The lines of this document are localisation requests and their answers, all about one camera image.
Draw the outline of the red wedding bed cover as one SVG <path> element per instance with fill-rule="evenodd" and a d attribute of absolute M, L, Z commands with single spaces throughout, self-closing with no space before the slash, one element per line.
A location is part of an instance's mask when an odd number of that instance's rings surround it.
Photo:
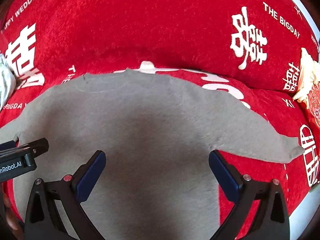
<path fill-rule="evenodd" d="M 289 163 L 218 150 L 240 174 L 279 180 L 290 217 L 319 175 L 319 129 L 293 100 L 301 48 L 318 60 L 316 37 L 293 0 L 14 0 L 1 54 L 16 88 L 1 128 L 46 90 L 86 74 L 131 70 L 225 91 L 280 135 L 298 138 L 303 153 Z M 19 214 L 14 179 L 1 191 L 9 226 L 24 238 L 27 208 Z"/>

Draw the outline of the cream and red plush toy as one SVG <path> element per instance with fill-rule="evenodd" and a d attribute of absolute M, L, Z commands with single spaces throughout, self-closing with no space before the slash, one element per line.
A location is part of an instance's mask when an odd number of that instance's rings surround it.
<path fill-rule="evenodd" d="M 300 76 L 293 100 L 304 103 L 311 121 L 319 127 L 319 63 L 301 48 Z"/>

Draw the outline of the grey knit sweater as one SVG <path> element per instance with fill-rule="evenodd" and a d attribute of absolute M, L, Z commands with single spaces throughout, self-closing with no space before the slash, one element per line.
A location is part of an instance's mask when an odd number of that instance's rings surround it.
<path fill-rule="evenodd" d="M 303 153 L 225 91 L 131 70 L 54 86 L 1 128 L 1 142 L 40 138 L 48 152 L 13 181 L 19 214 L 35 179 L 60 179 L 102 150 L 107 165 L 84 209 L 106 239 L 209 239 L 219 227 L 212 150 L 278 163 Z"/>

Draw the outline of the white green patterned cloth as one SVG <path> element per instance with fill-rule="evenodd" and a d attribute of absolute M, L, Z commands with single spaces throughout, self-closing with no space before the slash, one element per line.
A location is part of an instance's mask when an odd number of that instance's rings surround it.
<path fill-rule="evenodd" d="M 12 96 L 16 88 L 16 77 L 14 76 L 5 56 L 1 54 L 0 58 L 0 95 L 1 95 L 1 107 L 4 108 L 7 101 Z"/>

